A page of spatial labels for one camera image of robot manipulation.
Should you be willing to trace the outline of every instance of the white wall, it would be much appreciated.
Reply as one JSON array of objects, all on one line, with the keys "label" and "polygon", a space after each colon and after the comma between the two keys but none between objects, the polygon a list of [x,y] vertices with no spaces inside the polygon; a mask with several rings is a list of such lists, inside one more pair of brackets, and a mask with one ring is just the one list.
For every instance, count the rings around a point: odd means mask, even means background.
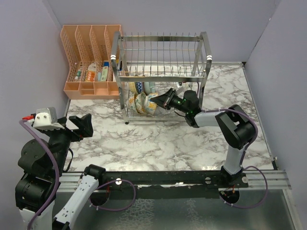
[{"label": "white wall", "polygon": [[247,64],[272,153],[307,229],[307,1],[282,0]]},{"label": "white wall", "polygon": [[31,136],[18,124],[37,108],[53,106],[63,115],[68,74],[59,29],[41,0],[0,3],[0,229],[22,229],[15,186],[17,166]]},{"label": "white wall", "polygon": [[121,24],[127,33],[207,31],[214,61],[247,61],[279,0],[48,0],[61,25]]}]

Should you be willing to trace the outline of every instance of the utensil organizer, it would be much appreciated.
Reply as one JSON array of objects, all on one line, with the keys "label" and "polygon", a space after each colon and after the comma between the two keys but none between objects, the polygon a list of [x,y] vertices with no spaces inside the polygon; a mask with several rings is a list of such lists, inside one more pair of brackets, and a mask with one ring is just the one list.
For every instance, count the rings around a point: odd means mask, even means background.
[{"label": "utensil organizer", "polygon": [[204,88],[212,64],[206,32],[201,32],[200,35],[122,36],[118,31],[114,33],[110,59],[125,124],[129,121],[182,121],[184,118],[173,110],[160,109],[154,115],[141,115],[131,111],[126,106],[131,92],[127,88],[123,89],[124,82],[155,82],[155,91],[159,95],[171,87],[181,95],[188,88],[195,89],[193,82],[197,82],[199,104],[202,106]]},{"label": "utensil organizer", "polygon": [[[97,81],[106,60],[111,63],[111,47],[114,33],[120,25],[64,25],[60,34],[69,63],[69,73],[64,92],[70,99],[118,99],[117,83],[109,67],[107,81]],[[94,81],[85,82],[85,74],[92,62],[96,62]],[[79,67],[83,69],[78,81],[74,81]]]}]

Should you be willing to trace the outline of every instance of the black cable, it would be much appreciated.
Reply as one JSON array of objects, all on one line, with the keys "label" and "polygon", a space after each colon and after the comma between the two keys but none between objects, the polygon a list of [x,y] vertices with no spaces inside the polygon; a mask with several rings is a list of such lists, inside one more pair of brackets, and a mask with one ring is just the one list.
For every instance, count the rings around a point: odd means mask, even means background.
[{"label": "black cable", "polygon": [[178,116],[184,117],[183,115],[180,115],[179,113],[177,113],[177,112],[175,111],[175,108],[174,108],[174,112],[175,112],[175,114],[177,114]]},{"label": "black cable", "polygon": [[69,150],[69,152],[71,152],[71,161],[68,163],[67,169],[63,170],[64,173],[68,172],[69,168],[71,167],[71,162],[72,162],[72,158],[73,158],[73,151],[70,148],[68,150]]}]

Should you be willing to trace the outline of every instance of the white marble pattern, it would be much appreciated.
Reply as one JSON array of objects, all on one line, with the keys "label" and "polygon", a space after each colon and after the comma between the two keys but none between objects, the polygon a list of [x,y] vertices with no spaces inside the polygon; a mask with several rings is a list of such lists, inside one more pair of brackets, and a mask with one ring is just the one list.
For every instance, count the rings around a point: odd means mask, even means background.
[{"label": "white marble pattern", "polygon": [[[244,166],[272,169],[268,149],[248,85],[240,66],[213,66],[203,101],[204,109],[240,105],[259,128]],[[70,171],[96,164],[109,171],[216,170],[226,159],[227,147],[218,127],[192,128],[184,122],[122,120],[118,100],[72,100],[68,116],[92,114],[94,135],[72,143]]]}]

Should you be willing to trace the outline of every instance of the wire shelf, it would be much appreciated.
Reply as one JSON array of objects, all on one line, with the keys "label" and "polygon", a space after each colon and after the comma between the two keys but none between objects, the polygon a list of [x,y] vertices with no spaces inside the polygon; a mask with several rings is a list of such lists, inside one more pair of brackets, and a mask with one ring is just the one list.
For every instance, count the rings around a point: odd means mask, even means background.
[{"label": "wire shelf", "polygon": [[154,115],[141,115],[131,111],[126,106],[131,92],[126,90],[121,93],[122,82],[155,82],[155,91],[158,95],[170,88],[177,90],[178,87],[183,94],[184,91],[197,87],[193,82],[201,82],[198,86],[201,105],[211,63],[212,56],[206,32],[201,32],[199,36],[152,33],[121,36],[119,32],[115,33],[111,66],[120,92],[119,99],[125,123],[130,120],[166,121],[184,118],[173,110],[166,111],[161,108],[157,108]]}]

